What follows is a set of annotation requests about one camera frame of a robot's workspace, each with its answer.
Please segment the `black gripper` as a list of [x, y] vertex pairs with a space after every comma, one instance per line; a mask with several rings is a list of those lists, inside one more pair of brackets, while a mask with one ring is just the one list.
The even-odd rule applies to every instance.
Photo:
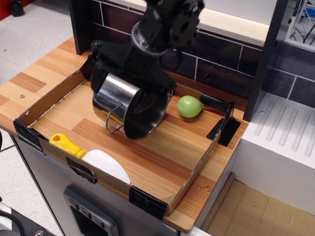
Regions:
[[[92, 42], [90, 63], [91, 88], [98, 92], [110, 73], [145, 90], [161, 93], [174, 90], [176, 82], [160, 67], [158, 59], [132, 43], [116, 44], [101, 40]], [[127, 111], [128, 133], [151, 133], [166, 110], [166, 96], [140, 92]]]

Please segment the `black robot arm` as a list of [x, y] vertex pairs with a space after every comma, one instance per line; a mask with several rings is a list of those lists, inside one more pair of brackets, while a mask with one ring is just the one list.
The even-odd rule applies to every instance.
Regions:
[[201, 0], [150, 0], [131, 41], [116, 44], [96, 40], [85, 65], [94, 91], [95, 113], [109, 133], [120, 131], [137, 140], [160, 123], [176, 82], [167, 75], [162, 57], [196, 38]]

